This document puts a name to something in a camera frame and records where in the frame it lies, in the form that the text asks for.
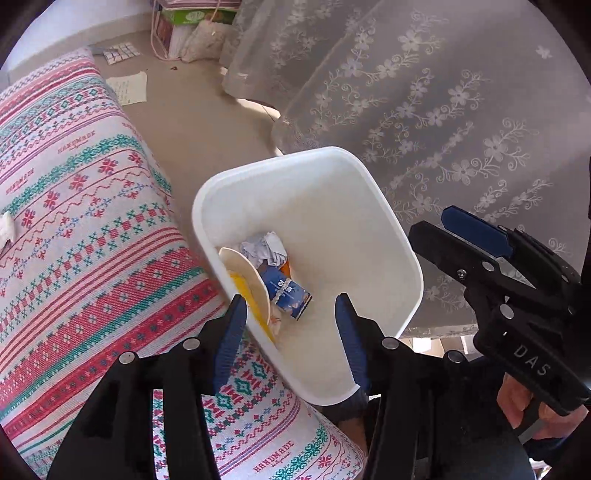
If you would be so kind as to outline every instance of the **finger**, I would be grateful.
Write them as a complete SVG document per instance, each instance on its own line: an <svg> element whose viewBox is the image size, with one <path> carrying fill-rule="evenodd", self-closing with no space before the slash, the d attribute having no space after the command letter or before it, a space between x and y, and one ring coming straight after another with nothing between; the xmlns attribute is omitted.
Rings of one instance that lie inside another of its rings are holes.
<svg viewBox="0 0 591 480"><path fill-rule="evenodd" d="M503 380L503 383L506 384L507 389L511 392L511 399L515 403L515 406L521 411L525 410L530 404L533 394L512 376L505 374L505 377L506 380Z"/></svg>
<svg viewBox="0 0 591 480"><path fill-rule="evenodd" d="M523 411L530 399L531 393L513 377L505 374L496 402L514 429L521 424Z"/></svg>
<svg viewBox="0 0 591 480"><path fill-rule="evenodd" d="M540 418L544 420L545 426L532 438L542 440L548 438L564 438L569 436L581 424L587 416L588 410L581 405L577 410L566 417L561 417L548 405L540 405Z"/></svg>

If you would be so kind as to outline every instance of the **trash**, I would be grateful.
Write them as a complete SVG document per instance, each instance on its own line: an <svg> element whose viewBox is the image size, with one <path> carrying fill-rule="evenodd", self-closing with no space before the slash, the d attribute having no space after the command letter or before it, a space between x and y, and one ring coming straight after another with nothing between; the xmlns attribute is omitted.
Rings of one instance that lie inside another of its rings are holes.
<svg viewBox="0 0 591 480"><path fill-rule="evenodd" d="M257 271L269 292L271 303L296 320L299 319L310 303L312 295L267 262L261 264Z"/></svg>
<svg viewBox="0 0 591 480"><path fill-rule="evenodd" d="M111 77L106 82L115 92L121 106L147 101L148 74L146 72L139 72L127 77Z"/></svg>
<svg viewBox="0 0 591 480"><path fill-rule="evenodd" d="M272 308L267 288L256 268L232 248L223 247L218 255L238 293L246 300L252 316L271 341L275 342L281 328L281 312Z"/></svg>
<svg viewBox="0 0 591 480"><path fill-rule="evenodd" d="M105 48L102 54L105 56L105 59L109 65L119 63L120 61L124 61L132 57L138 57L140 55L139 51L130 42L112 45L108 48Z"/></svg>
<svg viewBox="0 0 591 480"><path fill-rule="evenodd" d="M287 251L275 232L250 236L240 244L240 253L255 268L259 268L265 260L269 265L278 268L287 262Z"/></svg>

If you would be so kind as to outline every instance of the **floor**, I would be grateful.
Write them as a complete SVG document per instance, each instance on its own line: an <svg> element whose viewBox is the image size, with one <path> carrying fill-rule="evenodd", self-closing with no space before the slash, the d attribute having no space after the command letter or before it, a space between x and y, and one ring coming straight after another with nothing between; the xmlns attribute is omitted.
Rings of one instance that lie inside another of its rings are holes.
<svg viewBox="0 0 591 480"><path fill-rule="evenodd" d="M180 228L193 251L199 245L191 225L191 207L199 187L224 170L275 156L271 128L278 114L262 105L236 100L221 86L218 62L186 64L154 57L149 32L102 42L130 41L139 57L108 65L95 60L105 78L148 75L147 99L124 107L173 187Z"/></svg>

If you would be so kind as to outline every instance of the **paper sheet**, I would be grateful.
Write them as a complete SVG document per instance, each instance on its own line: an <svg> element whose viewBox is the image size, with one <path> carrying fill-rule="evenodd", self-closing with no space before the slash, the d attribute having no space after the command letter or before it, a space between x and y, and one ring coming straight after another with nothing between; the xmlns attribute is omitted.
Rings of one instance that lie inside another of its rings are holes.
<svg viewBox="0 0 591 480"><path fill-rule="evenodd" d="M107 85L115 91L121 105L147 102L148 74L146 72L139 72L127 77L111 77L107 79Z"/></svg>

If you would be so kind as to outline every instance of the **patterned cushion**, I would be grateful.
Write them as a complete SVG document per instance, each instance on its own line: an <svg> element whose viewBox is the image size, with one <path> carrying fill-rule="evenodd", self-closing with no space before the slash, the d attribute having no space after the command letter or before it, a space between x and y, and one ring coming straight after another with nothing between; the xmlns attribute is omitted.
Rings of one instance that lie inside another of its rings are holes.
<svg viewBox="0 0 591 480"><path fill-rule="evenodd" d="M176 227L165 175L87 50L0 95L0 183L1 212L17 226L0 254L0 424L45 477L121 352L164 352L224 304ZM359 449L247 339L233 373L204 399L224 478L359 472ZM166 478L158 402L156 392L157 471Z"/></svg>

